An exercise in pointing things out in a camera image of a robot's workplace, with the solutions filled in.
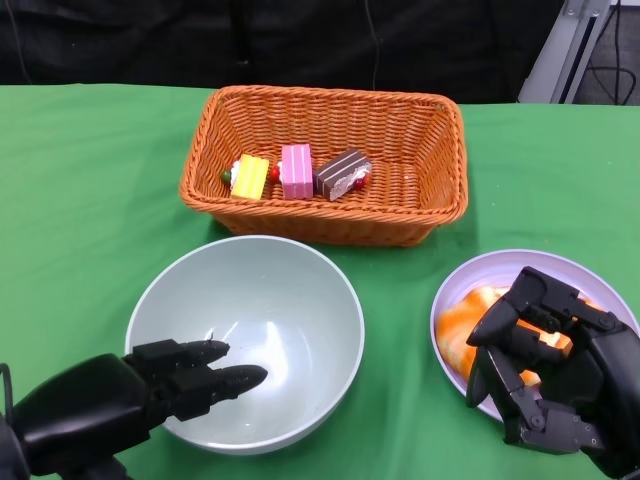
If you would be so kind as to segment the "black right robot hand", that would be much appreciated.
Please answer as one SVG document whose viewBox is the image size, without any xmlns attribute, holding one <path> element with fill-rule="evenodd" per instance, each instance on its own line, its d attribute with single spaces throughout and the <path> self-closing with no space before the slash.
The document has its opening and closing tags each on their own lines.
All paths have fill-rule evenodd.
<svg viewBox="0 0 640 480">
<path fill-rule="evenodd" d="M 612 479 L 638 478 L 639 337 L 627 324 L 525 267 L 467 343 L 466 402 L 492 398 L 506 444 L 582 452 Z"/>
</svg>

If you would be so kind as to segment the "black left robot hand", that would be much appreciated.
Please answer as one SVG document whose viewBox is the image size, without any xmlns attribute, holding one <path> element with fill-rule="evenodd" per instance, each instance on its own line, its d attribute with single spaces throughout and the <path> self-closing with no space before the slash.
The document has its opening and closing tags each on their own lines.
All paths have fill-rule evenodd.
<svg viewBox="0 0 640 480">
<path fill-rule="evenodd" d="M 168 418 L 203 416 L 266 379 L 267 370 L 257 365 L 211 368 L 229 349 L 216 340 L 163 340 L 123 357 L 99 355 L 42 383 L 19 403 L 3 364 L 2 478 L 127 478 L 116 454 L 147 441 Z"/>
</svg>

